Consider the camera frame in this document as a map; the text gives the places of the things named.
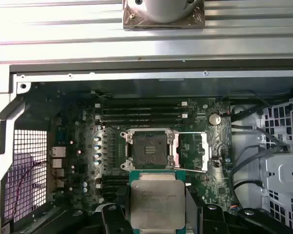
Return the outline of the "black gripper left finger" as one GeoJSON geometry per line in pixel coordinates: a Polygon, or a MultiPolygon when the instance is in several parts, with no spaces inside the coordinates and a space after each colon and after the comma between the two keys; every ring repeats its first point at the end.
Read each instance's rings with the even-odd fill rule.
{"type": "Polygon", "coordinates": [[[65,218],[57,218],[52,234],[129,234],[131,225],[126,218],[129,186],[122,186],[115,203],[98,206],[93,214],[70,211],[65,218]]]}

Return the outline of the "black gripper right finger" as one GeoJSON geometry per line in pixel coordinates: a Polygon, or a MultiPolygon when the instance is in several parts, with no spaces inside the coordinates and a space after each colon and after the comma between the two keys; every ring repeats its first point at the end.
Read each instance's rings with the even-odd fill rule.
{"type": "Polygon", "coordinates": [[[186,220],[195,234],[293,234],[293,229],[261,209],[244,208],[230,214],[205,203],[193,187],[185,188],[186,220]]]}

